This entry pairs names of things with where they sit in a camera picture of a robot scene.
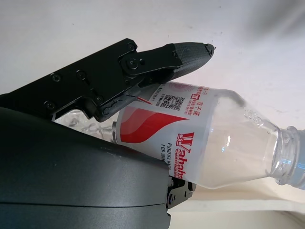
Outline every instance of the clear plastic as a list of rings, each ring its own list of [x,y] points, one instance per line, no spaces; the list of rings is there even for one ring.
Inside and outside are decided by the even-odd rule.
[[[279,129],[234,91],[213,90],[215,105],[208,108],[212,120],[206,127],[209,136],[198,158],[201,170],[190,181],[211,189],[263,177],[276,178],[281,185],[289,183],[299,154],[297,130]],[[149,99],[153,92],[143,97]],[[116,143],[116,119],[114,115],[98,123],[72,111],[56,122]]]

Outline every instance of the plastic water bottle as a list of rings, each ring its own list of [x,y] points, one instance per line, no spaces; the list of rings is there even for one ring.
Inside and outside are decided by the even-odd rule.
[[[58,123],[166,162],[206,188],[273,177],[305,189],[305,131],[280,129],[236,92],[169,82],[105,123],[72,111]]]

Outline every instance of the white wall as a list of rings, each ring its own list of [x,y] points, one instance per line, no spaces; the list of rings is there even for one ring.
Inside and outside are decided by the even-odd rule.
[[[304,224],[276,211],[175,212],[170,229],[302,229]]]

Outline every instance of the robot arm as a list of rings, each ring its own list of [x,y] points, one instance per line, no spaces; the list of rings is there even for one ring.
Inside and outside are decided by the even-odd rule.
[[[169,177],[162,161],[51,122],[73,109],[103,122],[214,52],[202,43],[136,48],[125,39],[0,96],[1,228],[169,227],[167,209],[195,184]]]

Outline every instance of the black metal bracket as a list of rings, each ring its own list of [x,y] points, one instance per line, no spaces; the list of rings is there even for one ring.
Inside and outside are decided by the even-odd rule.
[[[169,177],[166,207],[170,209],[185,202],[188,198],[192,197],[195,190],[196,184],[175,177]]]
[[[136,49],[133,40],[125,39],[3,95],[0,106],[50,120],[79,109],[103,122],[134,101],[144,86],[182,65],[172,55],[174,44],[140,53]]]

